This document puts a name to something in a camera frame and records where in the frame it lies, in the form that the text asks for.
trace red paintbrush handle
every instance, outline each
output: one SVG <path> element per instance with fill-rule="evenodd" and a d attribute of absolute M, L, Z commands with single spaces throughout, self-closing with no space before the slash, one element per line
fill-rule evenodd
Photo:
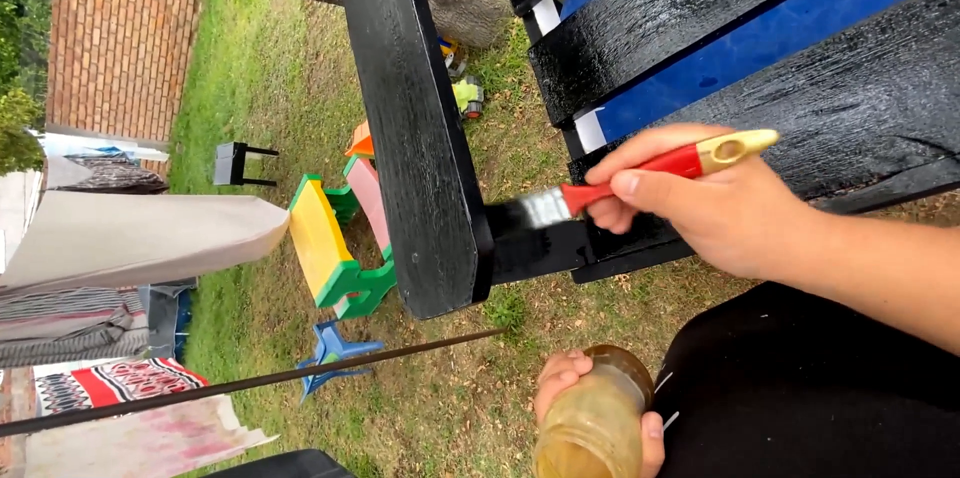
<path fill-rule="evenodd" d="M 684 178 L 699 178 L 704 170 L 700 164 L 700 155 L 697 152 L 697 145 L 690 144 L 657 155 L 650 161 L 635 166 L 637 170 L 654 170 L 657 172 L 669 172 Z M 610 189 L 610 183 L 597 186 L 571 186 L 563 184 L 559 186 L 563 193 L 563 200 L 570 209 L 570 216 L 580 214 L 587 206 L 593 204 L 601 198 L 614 196 L 614 191 Z"/>

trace metal rod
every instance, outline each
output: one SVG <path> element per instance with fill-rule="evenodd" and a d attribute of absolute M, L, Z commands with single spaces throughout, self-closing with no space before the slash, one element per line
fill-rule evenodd
<path fill-rule="evenodd" d="M 505 329 L 489 330 L 486 332 L 480 332 L 478 334 L 471 334 L 468 336 L 452 337 L 450 339 L 432 341 L 424 344 L 417 344 L 414 346 L 408 346 L 408 347 L 398 348 L 394 350 L 386 350 L 383 352 L 377 352 L 375 354 L 359 356 L 357 358 L 349 358 L 347 360 L 333 361 L 331 363 L 327 363 L 323 365 L 313 365 L 310 367 L 305 367 L 304 369 L 292 369 L 290 371 L 283 371 L 281 373 L 272 373 L 269 375 L 252 377 L 252 378 L 248 378 L 240 381 L 227 382 L 223 384 L 215 384 L 213 386 L 203 386 L 195 389 L 187 389 L 186 391 L 179 391 L 177 393 L 167 393 L 164 395 L 157 395 L 155 397 L 148 397 L 146 399 L 137 399 L 135 401 L 126 401 L 123 403 L 116 403 L 114 405 L 106 405 L 103 407 L 94 407 L 92 409 L 84 409 L 84 410 L 71 410 L 66 412 L 59 412 L 56 414 L 50 414 L 46 416 L 40 416 L 36 418 L 13 421 L 9 423 L 0 424 L 0 437 L 11 436 L 11 435 L 26 435 L 28 433 L 36 433 L 37 431 L 43 431 L 44 429 L 53 429 L 54 427 L 63 427 L 66 425 L 73 425 L 76 423 L 83 423 L 86 421 L 91 421 L 91 420 L 96 420 L 101 418 L 109 418 L 112 416 L 118 416 L 120 414 L 127 414 L 130 412 L 140 412 L 143 410 L 159 409 L 160 407 L 175 405 L 177 403 L 184 403 L 186 401 L 194 401 L 196 399 L 210 397 L 211 395 L 232 393 L 234 391 L 239 391 L 241 389 L 250 389 L 251 387 L 267 386 L 270 384 L 277 384 L 281 382 L 296 380 L 296 379 L 310 376 L 310 375 L 329 373 L 330 371 L 339 371 L 341 369 L 347 369 L 349 367 L 355 367 L 357 365 L 366 365 L 368 363 L 376 363 L 378 361 L 386 361 L 386 360 L 392 360 L 393 358 L 410 356 L 412 354 L 418 354 L 420 352 L 426 352 L 428 350 L 435 350 L 438 348 L 444 348 L 447 346 L 452 346 L 452 345 L 460 344 L 467 341 L 473 341 L 476 339 L 495 336 L 498 334 L 502 334 L 504 332 L 506 332 Z"/>

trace grass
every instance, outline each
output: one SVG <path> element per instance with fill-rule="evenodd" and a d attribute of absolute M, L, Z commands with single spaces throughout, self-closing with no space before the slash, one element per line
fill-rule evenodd
<path fill-rule="evenodd" d="M 342 10 L 301 0 L 202 3 L 174 124 L 172 190 L 257 194 L 285 207 L 305 173 L 342 186 L 343 152 L 364 119 Z M 498 48 L 469 56 L 468 72 L 487 93 L 485 116 L 465 125 L 487 201 L 567 177 L 567 153 L 548 125 L 527 45 L 517 23 Z M 275 189 L 210 185 L 214 146 L 230 140 L 280 151 L 248 170 L 278 181 Z M 894 215 L 941 216 L 937 202 Z M 346 242 L 375 267 L 373 234 L 357 219 Z M 479 308 L 425 322 L 414 322 L 393 291 L 374 315 L 341 323 L 344 336 L 396 348 L 490 326 L 510 333 L 378 364 L 373 374 L 330 382 L 302 406 L 299 383 L 235 394 L 245 425 L 280 438 L 216 468 L 317 447 L 358 478 L 527 476 L 534 381 L 549 353 L 610 342 L 654 373 L 680 326 L 750 285 L 687 259 L 583 286 L 566 275 L 499 286 Z M 262 261 L 202 277 L 186 364 L 212 382 L 289 369 L 313 348 L 310 325 L 330 314 L 313 306 L 288 238 Z"/>

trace orange plastic toy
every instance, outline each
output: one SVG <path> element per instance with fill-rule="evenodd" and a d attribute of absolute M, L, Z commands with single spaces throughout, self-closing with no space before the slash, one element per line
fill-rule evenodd
<path fill-rule="evenodd" d="M 366 121 L 353 130 L 353 144 L 346 151 L 346 156 L 354 155 L 367 158 L 374 156 L 374 140 L 370 138 L 370 125 Z"/>

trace hand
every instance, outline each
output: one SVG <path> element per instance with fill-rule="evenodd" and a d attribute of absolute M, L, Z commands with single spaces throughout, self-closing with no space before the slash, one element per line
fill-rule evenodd
<path fill-rule="evenodd" d="M 593 368 L 594 360 L 584 356 L 582 350 L 560 352 L 548 358 L 536 381 L 539 386 L 534 397 L 536 424 L 544 421 L 546 410 L 561 391 L 577 384 L 580 377 Z M 655 478 L 664 464 L 664 420 L 656 412 L 646 412 L 640 417 L 640 432 L 643 465 L 639 478 Z"/>
<path fill-rule="evenodd" d="M 675 124 L 640 132 L 586 174 L 589 184 L 610 181 L 616 194 L 586 211 L 597 226 L 615 234 L 630 230 L 638 212 L 657 214 L 705 261 L 739 277 L 774 279 L 783 267 L 786 246 L 803 241 L 805 229 L 814 228 L 822 214 L 794 196 L 760 157 L 696 180 L 629 169 L 671 149 L 733 131 Z"/>

